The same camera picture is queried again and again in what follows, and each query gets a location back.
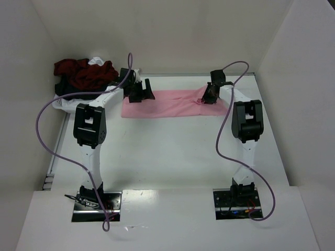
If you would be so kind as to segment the pink t shirt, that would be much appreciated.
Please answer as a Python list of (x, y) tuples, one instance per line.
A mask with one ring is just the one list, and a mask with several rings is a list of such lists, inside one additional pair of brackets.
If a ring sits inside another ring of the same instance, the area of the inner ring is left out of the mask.
[(121, 116), (134, 119), (155, 119), (191, 116), (223, 116), (227, 113), (224, 102), (219, 99), (214, 104), (202, 102), (206, 87), (193, 90), (156, 90), (155, 99), (141, 102), (122, 102)]

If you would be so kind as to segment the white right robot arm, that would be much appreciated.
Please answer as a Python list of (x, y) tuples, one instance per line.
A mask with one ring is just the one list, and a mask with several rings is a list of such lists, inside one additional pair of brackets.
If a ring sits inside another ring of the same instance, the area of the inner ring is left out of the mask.
[(212, 105), (222, 97), (229, 105), (232, 112), (232, 135), (238, 140), (242, 149), (242, 160), (238, 161), (240, 166), (232, 178), (231, 197), (234, 201), (252, 197), (255, 184), (251, 169), (254, 167), (257, 142), (264, 131), (262, 102), (251, 99), (233, 88), (233, 82), (226, 81), (223, 70), (211, 71), (210, 78), (202, 102)]

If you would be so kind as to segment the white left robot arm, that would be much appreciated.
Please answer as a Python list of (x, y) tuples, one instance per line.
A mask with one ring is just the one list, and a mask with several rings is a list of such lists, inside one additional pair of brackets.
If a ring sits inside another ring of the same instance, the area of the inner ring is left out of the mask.
[(124, 98), (130, 102), (155, 99), (149, 79), (144, 80), (145, 87), (142, 83), (140, 69), (122, 68), (119, 79), (107, 88), (107, 93), (76, 107), (73, 135), (80, 146), (82, 165), (87, 172), (76, 200), (85, 206), (101, 209), (105, 202), (100, 152), (107, 136), (106, 108)]

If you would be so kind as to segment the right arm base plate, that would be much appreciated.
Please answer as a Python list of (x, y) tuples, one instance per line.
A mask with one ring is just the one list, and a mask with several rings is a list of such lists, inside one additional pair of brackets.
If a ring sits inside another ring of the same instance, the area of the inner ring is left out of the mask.
[(263, 218), (257, 190), (251, 196), (233, 199), (229, 189), (214, 189), (213, 198), (216, 220), (248, 219), (249, 213), (253, 218)]

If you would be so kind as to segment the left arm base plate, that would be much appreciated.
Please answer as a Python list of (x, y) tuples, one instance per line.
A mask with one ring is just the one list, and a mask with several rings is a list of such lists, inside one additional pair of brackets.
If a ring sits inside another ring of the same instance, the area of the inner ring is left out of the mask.
[[(107, 192), (103, 195), (102, 202), (111, 222), (120, 221), (121, 196), (120, 191)], [(75, 200), (75, 203), (71, 222), (103, 222), (105, 220), (103, 209), (97, 201), (82, 199), (79, 193), (76, 197), (72, 196), (72, 199)]]

